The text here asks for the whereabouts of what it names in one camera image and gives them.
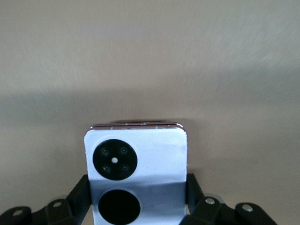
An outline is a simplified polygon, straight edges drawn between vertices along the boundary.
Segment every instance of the white phone case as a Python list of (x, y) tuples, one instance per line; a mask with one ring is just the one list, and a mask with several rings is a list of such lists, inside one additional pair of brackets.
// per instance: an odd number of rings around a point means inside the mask
[[(137, 156), (136, 169), (123, 180), (105, 178), (93, 163), (96, 147), (111, 139), (126, 142)], [(86, 133), (84, 145), (95, 225), (111, 225), (99, 213), (98, 203), (116, 189), (139, 201), (141, 210), (131, 225), (178, 225), (186, 215), (188, 141), (181, 125), (97, 125)]]

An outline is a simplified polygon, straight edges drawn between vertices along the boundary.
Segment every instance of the phone back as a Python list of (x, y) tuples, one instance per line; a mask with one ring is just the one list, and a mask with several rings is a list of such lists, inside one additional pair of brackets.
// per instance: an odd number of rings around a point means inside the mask
[(84, 145), (95, 224), (178, 225), (186, 215), (187, 144), (176, 123), (93, 126)]

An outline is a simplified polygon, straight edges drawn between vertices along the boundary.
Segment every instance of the phone holder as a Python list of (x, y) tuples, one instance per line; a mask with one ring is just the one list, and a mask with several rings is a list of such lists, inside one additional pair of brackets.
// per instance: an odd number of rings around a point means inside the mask
[[(253, 203), (239, 203), (231, 209), (214, 197), (204, 196), (192, 173), (187, 175), (186, 200), (190, 215), (179, 225), (277, 225)], [(54, 200), (34, 213), (26, 206), (11, 208), (0, 216), (0, 225), (80, 225), (90, 205), (90, 184), (84, 175), (65, 199)]]

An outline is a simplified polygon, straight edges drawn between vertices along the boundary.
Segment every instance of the camera flash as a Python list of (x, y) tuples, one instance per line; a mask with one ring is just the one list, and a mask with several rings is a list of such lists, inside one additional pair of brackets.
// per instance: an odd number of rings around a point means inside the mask
[(116, 157), (113, 157), (112, 158), (112, 163), (117, 163), (118, 162), (118, 159)]

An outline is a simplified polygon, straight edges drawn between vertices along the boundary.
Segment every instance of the camera module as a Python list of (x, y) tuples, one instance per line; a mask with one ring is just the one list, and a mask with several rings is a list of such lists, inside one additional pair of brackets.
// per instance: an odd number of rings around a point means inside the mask
[(103, 177), (110, 180), (124, 180), (135, 171), (137, 156), (126, 142), (111, 139), (96, 147), (93, 163)]

